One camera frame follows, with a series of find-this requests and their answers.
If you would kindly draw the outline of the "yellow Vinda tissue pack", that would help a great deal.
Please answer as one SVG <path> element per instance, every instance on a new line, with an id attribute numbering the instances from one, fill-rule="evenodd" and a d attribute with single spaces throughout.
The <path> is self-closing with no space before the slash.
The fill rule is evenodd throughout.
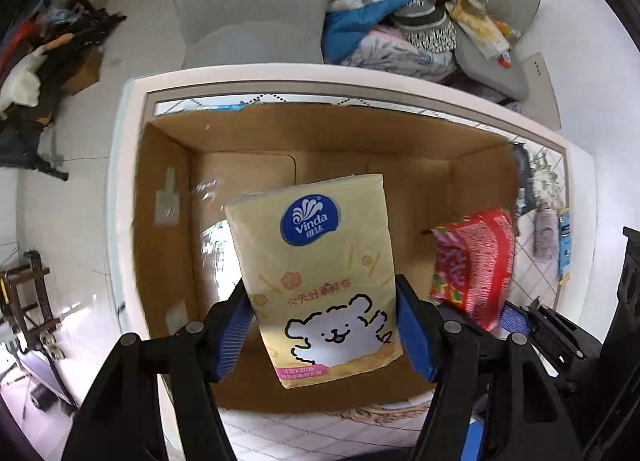
<path id="1" fill-rule="evenodd" d="M 226 216 L 262 343 L 286 389 L 401 356 L 382 175 L 245 195 Z"/>

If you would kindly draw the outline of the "floral pink fabric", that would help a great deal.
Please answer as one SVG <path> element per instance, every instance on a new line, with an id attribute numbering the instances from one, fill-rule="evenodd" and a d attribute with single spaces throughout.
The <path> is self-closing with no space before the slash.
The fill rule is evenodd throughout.
<path id="1" fill-rule="evenodd" d="M 457 69 L 451 51 L 419 49 L 394 28 L 372 28 L 341 65 L 440 83 Z"/>

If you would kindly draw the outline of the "yellow white bag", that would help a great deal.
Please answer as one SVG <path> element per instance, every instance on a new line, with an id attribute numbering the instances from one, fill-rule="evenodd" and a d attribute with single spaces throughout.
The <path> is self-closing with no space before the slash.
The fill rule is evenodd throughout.
<path id="1" fill-rule="evenodd" d="M 478 0 L 450 0 L 445 8 L 450 19 L 465 32 L 486 60 L 506 61 L 509 68 L 511 42 L 520 37 L 518 30 L 491 17 Z"/>

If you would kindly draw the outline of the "black packet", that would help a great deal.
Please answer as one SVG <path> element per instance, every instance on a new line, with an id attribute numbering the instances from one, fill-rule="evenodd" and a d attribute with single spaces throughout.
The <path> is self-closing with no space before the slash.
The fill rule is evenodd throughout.
<path id="1" fill-rule="evenodd" d="M 535 210 L 533 173 L 530 168 L 529 154 L 523 143 L 512 144 L 512 156 L 518 169 L 518 199 L 516 199 L 516 213 L 522 216 Z"/>

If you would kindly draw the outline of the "black tripod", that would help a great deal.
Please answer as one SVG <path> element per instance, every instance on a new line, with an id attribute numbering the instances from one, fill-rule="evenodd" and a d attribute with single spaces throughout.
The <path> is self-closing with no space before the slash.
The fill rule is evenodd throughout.
<path id="1" fill-rule="evenodd" d="M 42 126 L 22 120 L 1 123 L 0 165 L 5 168 L 34 170 L 68 181 L 68 174 L 54 167 L 38 152 Z"/>

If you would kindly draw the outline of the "grey cushioned chair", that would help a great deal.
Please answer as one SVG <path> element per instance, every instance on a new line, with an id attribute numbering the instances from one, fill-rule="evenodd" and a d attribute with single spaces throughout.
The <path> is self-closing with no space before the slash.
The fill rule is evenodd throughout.
<path id="1" fill-rule="evenodd" d="M 506 41 L 514 47 L 521 36 L 533 23 L 541 0 L 477 0 L 488 13 L 490 20 L 496 21 L 510 30 Z M 508 51 L 506 62 L 497 58 L 487 59 L 470 36 L 458 31 L 458 44 L 454 55 L 461 72 L 470 80 L 497 91 L 511 100 L 524 100 L 529 87 L 523 65 L 514 51 Z"/>

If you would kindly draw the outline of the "dark wooden stool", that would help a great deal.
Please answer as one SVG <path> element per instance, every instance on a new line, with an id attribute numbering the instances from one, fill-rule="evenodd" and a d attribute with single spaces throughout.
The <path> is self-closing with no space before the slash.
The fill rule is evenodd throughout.
<path id="1" fill-rule="evenodd" d="M 62 320 L 50 304 L 49 273 L 36 250 L 25 252 L 21 264 L 1 271 L 1 344 L 32 381 L 29 397 L 36 409 L 46 412 L 57 403 L 70 417 L 78 404 L 58 369 L 65 358 L 56 339 Z"/>

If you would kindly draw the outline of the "mauve cloth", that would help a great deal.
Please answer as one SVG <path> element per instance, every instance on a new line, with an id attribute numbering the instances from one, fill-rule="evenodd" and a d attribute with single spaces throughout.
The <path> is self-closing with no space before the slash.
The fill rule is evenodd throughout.
<path id="1" fill-rule="evenodd" d="M 534 256 L 544 262 L 555 261 L 559 255 L 559 219 L 552 208 L 537 210 L 534 231 Z"/>

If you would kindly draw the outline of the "white plush toy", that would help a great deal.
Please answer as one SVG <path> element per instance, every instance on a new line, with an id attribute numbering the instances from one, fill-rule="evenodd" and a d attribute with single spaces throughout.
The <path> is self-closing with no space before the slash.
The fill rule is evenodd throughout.
<path id="1" fill-rule="evenodd" d="M 30 54 L 21 58 L 11 69 L 1 86 L 1 116 L 12 104 L 35 108 L 39 102 L 40 78 L 37 71 L 47 59 L 49 51 L 58 49 L 74 38 L 73 34 L 64 34 L 52 42 L 39 46 Z"/>

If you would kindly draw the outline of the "small brown cardboard box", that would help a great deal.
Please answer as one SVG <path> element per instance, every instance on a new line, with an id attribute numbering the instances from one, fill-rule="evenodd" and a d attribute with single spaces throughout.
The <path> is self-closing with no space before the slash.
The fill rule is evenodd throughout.
<path id="1" fill-rule="evenodd" d="M 84 52 L 81 60 L 70 70 L 68 79 L 61 89 L 66 96 L 75 96 L 95 83 L 99 82 L 103 51 L 100 47 L 92 47 Z"/>

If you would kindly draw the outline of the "blue Nestle milk powder sachet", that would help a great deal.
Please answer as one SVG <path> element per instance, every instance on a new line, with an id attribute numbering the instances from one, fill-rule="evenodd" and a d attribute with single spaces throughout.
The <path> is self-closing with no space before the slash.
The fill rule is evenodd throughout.
<path id="1" fill-rule="evenodd" d="M 559 211 L 559 285 L 565 285 L 570 279 L 570 251 L 572 251 L 572 236 L 570 235 L 570 209 Z"/>

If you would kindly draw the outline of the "patterned hat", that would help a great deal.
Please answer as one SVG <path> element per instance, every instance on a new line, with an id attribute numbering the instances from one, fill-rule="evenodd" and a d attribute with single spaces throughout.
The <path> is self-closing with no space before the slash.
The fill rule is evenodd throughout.
<path id="1" fill-rule="evenodd" d="M 437 0 L 410 0 L 392 14 L 394 27 L 421 50 L 441 54 L 457 47 L 457 31 Z"/>

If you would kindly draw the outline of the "red snack packet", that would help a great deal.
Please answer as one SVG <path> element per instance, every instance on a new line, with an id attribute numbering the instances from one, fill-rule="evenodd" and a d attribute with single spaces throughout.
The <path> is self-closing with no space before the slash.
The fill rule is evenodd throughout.
<path id="1" fill-rule="evenodd" d="M 450 303 L 486 331 L 500 320 L 514 263 L 510 212 L 491 207 L 427 231 L 437 254 L 430 296 Z"/>

